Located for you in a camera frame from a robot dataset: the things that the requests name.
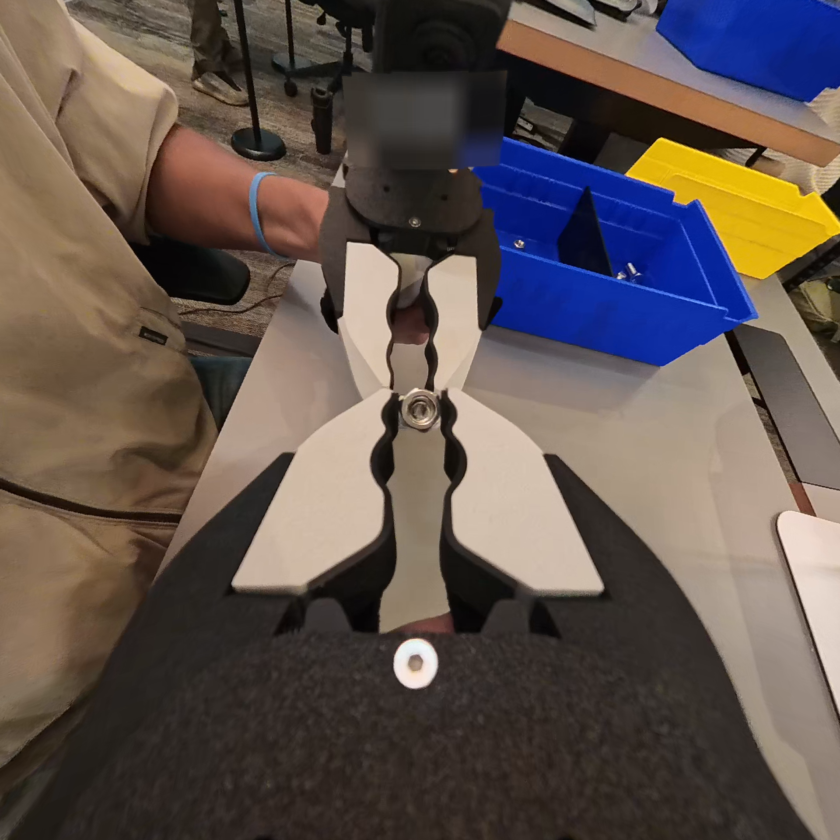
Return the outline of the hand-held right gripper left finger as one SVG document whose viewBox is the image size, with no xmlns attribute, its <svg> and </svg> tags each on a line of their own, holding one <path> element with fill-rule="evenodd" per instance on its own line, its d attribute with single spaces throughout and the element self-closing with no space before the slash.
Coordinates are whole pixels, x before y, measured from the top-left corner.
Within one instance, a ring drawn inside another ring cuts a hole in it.
<svg viewBox="0 0 840 840">
<path fill-rule="evenodd" d="M 381 389 L 297 448 L 234 574 L 237 594 L 332 598 L 379 617 L 396 569 L 396 394 Z"/>
</svg>

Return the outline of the instruction board on white stand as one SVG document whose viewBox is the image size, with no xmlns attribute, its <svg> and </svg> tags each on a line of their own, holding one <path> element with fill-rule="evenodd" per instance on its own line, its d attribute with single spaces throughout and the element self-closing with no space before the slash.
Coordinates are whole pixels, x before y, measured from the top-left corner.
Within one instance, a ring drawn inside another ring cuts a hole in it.
<svg viewBox="0 0 840 840">
<path fill-rule="evenodd" d="M 835 712 L 839 712 L 839 525 L 783 511 L 776 531 Z"/>
</svg>

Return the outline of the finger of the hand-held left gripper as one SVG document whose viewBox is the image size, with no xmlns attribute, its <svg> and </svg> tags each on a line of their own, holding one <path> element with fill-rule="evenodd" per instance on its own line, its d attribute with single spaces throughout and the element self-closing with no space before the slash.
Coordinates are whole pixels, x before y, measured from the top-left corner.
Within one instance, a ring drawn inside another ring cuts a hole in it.
<svg viewBox="0 0 840 840">
<path fill-rule="evenodd" d="M 374 245 L 347 245 L 339 336 L 361 399 L 393 389 L 392 310 L 401 287 L 396 261 Z"/>
<path fill-rule="evenodd" d="M 478 321 L 476 259 L 450 255 L 429 267 L 425 277 L 429 391 L 462 389 L 482 331 Z"/>
</svg>

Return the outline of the person's left forearm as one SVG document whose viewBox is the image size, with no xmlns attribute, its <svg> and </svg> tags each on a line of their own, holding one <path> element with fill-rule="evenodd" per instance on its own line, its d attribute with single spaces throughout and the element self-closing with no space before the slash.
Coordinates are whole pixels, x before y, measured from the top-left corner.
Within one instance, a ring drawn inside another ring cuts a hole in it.
<svg viewBox="0 0 840 840">
<path fill-rule="evenodd" d="M 328 192 L 258 171 L 201 134 L 176 124 L 151 168 L 145 221 L 189 245 L 251 250 L 320 262 Z"/>
</svg>

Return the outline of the blue bin with black divider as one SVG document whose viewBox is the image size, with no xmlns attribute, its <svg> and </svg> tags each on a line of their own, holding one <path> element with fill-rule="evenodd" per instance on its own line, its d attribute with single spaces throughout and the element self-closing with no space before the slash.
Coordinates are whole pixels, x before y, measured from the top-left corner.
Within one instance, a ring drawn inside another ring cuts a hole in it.
<svg viewBox="0 0 840 840">
<path fill-rule="evenodd" d="M 664 366 L 757 318 L 698 201 L 515 140 L 474 173 L 500 245 L 493 325 Z M 639 282 L 613 278 L 628 260 Z"/>
</svg>

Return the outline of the black tripod stand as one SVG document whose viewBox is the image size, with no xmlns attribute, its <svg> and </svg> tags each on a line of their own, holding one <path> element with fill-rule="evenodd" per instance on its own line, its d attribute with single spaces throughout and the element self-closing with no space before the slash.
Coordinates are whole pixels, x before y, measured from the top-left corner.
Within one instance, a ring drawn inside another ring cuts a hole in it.
<svg viewBox="0 0 840 840">
<path fill-rule="evenodd" d="M 233 132 L 230 144 L 233 150 L 252 161 L 271 162 L 282 159 L 287 147 L 284 140 L 268 130 L 263 130 L 259 120 L 259 110 L 256 98 L 256 89 L 251 64 L 249 39 L 245 21 L 244 4 L 242 1 L 233 1 L 234 15 L 238 30 L 238 42 L 243 57 L 245 90 L 250 116 L 248 127 L 237 129 Z"/>
</svg>

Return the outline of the pile of bolts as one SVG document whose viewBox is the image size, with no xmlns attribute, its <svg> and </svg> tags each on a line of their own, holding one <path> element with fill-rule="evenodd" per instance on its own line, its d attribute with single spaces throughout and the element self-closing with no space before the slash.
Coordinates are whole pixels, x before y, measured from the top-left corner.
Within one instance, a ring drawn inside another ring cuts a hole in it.
<svg viewBox="0 0 840 840">
<path fill-rule="evenodd" d="M 530 246 L 529 243 L 522 238 L 515 237 L 511 240 L 510 245 L 514 248 L 515 251 L 519 251 L 521 253 L 528 253 L 529 248 L 533 250 L 533 246 Z M 612 276 L 614 279 L 617 280 L 639 282 L 645 277 L 645 272 L 639 269 L 639 267 L 634 262 L 628 260 L 623 267 L 615 270 Z"/>
</svg>

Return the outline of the black office chair seat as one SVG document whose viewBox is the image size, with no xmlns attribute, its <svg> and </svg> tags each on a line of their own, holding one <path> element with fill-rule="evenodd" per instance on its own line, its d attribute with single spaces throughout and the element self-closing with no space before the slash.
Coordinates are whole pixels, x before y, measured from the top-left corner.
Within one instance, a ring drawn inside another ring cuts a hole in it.
<svg viewBox="0 0 840 840">
<path fill-rule="evenodd" d="M 170 298 L 233 306 L 245 296 L 250 270 L 245 262 L 217 248 L 153 236 L 131 249 Z"/>
</svg>

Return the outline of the steel hex nut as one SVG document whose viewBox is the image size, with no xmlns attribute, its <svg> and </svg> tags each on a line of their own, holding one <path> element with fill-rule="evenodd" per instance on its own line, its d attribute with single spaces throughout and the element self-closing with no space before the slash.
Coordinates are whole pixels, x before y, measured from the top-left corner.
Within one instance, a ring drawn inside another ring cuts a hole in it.
<svg viewBox="0 0 840 840">
<path fill-rule="evenodd" d="M 406 403 L 409 403 L 412 400 L 417 400 L 417 399 L 426 399 L 429 402 L 434 402 L 436 404 L 437 417 L 436 417 L 436 422 L 435 422 L 433 427 L 430 427 L 428 429 L 416 430 L 416 429 L 406 425 L 405 417 L 404 417 L 404 412 L 405 412 L 405 407 L 404 406 L 406 405 Z M 430 390 L 425 389 L 425 388 L 416 387 L 416 388 L 413 388 L 412 390 L 410 390 L 409 392 L 399 396 L 398 407 L 397 407 L 397 415 L 396 415 L 395 437 L 398 436 L 399 434 L 401 434 L 403 431 L 417 432 L 417 433 L 420 433 L 420 434 L 430 433 L 430 432 L 434 431 L 435 429 L 438 429 L 440 427 L 440 423 L 441 423 L 440 400 L 439 400 L 439 396 L 436 392 L 430 391 Z"/>
</svg>

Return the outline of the yellow plastic bin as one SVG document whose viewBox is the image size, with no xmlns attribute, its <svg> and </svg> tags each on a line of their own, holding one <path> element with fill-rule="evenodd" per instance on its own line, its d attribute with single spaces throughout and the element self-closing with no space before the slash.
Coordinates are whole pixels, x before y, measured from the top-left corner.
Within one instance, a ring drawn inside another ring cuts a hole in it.
<svg viewBox="0 0 840 840">
<path fill-rule="evenodd" d="M 626 172 L 698 201 L 737 272 L 767 279 L 839 233 L 834 212 L 817 194 L 679 143 L 656 140 Z"/>
</svg>

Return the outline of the person's left hand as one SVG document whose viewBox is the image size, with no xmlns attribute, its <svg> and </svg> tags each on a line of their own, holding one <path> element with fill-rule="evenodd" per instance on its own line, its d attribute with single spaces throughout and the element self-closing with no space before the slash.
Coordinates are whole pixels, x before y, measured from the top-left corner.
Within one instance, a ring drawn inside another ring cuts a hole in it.
<svg viewBox="0 0 840 840">
<path fill-rule="evenodd" d="M 395 310 L 392 321 L 392 337 L 395 344 L 422 346 L 428 341 L 429 335 L 430 328 L 422 307 L 414 303 Z"/>
</svg>

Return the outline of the wooden rear table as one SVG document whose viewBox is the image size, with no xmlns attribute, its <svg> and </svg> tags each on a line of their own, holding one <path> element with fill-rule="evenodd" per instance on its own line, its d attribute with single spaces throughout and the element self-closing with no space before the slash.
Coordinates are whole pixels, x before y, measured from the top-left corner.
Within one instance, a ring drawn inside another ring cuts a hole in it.
<svg viewBox="0 0 840 840">
<path fill-rule="evenodd" d="M 737 140 L 825 166 L 839 152 L 838 133 L 808 105 L 694 66 L 655 22 L 625 23 L 596 13 L 593 29 L 514 2 L 498 40 L 505 53 L 689 119 Z"/>
</svg>

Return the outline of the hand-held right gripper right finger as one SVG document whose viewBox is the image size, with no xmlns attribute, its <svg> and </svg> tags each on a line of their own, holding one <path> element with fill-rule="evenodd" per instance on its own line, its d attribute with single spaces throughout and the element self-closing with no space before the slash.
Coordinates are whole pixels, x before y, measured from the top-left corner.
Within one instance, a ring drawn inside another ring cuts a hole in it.
<svg viewBox="0 0 840 840">
<path fill-rule="evenodd" d="M 499 600 L 598 597 L 606 588 L 553 467 L 525 432 L 474 397 L 440 398 L 445 441 L 439 559 L 448 599 L 479 616 Z"/>
</svg>

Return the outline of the black flat pad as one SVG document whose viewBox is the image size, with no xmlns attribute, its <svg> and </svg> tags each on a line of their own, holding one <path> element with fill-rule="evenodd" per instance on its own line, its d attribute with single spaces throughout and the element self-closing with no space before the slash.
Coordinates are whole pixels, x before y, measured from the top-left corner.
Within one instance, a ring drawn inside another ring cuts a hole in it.
<svg viewBox="0 0 840 840">
<path fill-rule="evenodd" d="M 756 386 L 753 401 L 769 417 L 802 484 L 839 490 L 839 441 L 785 338 L 742 324 L 726 333 L 739 371 Z"/>
</svg>

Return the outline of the blue plastic bin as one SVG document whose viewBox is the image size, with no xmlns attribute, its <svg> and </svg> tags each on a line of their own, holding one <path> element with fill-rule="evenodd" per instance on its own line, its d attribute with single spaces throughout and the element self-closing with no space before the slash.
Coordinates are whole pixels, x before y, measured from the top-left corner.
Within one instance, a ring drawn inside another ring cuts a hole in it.
<svg viewBox="0 0 840 840">
<path fill-rule="evenodd" d="M 695 67 L 811 102 L 839 86 L 839 5 L 669 1 L 656 30 Z"/>
</svg>

